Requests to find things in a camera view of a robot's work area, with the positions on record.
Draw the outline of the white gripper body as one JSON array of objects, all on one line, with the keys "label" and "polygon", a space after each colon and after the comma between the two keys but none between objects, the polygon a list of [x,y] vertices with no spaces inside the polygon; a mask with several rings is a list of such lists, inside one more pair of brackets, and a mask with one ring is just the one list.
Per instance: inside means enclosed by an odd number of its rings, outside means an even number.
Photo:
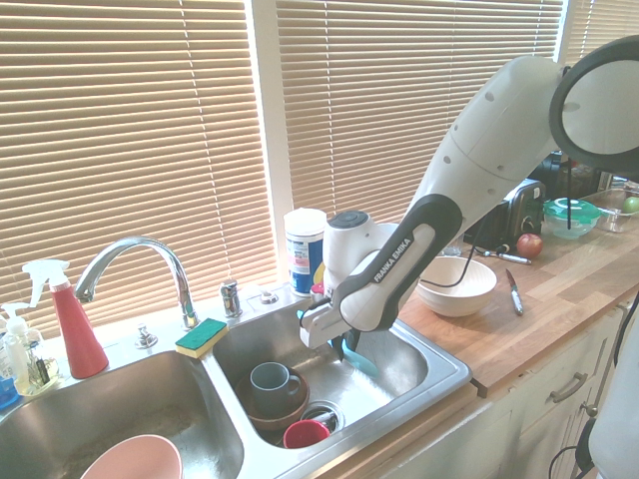
[{"label": "white gripper body", "polygon": [[300,338],[302,343],[316,349],[328,341],[351,330],[339,310],[329,301],[318,301],[299,311]]}]

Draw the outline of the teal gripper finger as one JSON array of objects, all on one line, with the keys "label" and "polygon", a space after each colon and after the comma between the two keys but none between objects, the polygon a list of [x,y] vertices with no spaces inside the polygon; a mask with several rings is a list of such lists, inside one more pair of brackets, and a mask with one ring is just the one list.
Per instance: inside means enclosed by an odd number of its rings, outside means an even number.
[{"label": "teal gripper finger", "polygon": [[344,358],[357,370],[362,372],[363,374],[371,377],[378,377],[378,369],[377,367],[367,358],[362,356],[361,354],[348,349],[347,347],[344,349]]},{"label": "teal gripper finger", "polygon": [[359,337],[355,334],[342,334],[331,339],[328,343],[336,351],[340,360],[355,360],[355,349]]}]

